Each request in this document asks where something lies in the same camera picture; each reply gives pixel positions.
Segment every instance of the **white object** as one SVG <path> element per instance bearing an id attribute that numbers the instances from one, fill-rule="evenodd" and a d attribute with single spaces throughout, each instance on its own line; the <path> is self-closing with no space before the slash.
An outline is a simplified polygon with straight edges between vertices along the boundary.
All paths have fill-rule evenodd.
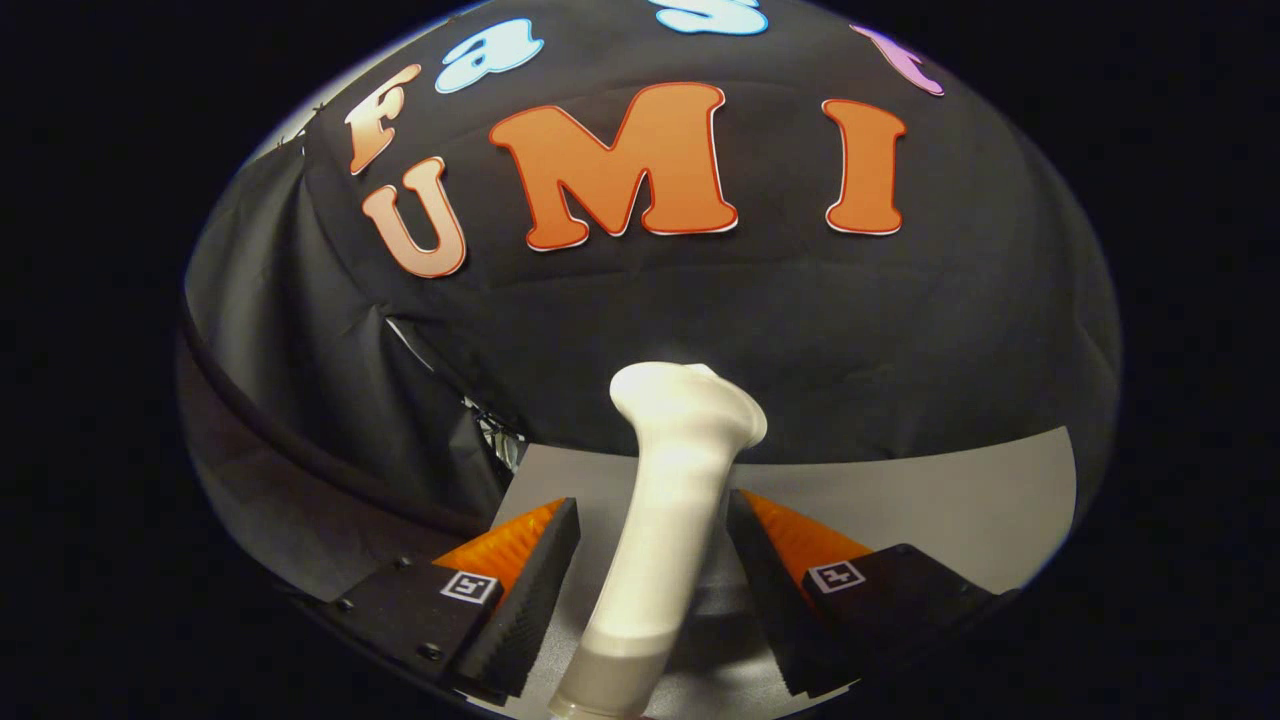
<path id="1" fill-rule="evenodd" d="M 759 404 L 705 365 L 640 363 L 609 396 L 640 447 L 618 550 L 549 703 L 564 720 L 644 714 L 689 611 L 730 468 L 764 439 Z"/>

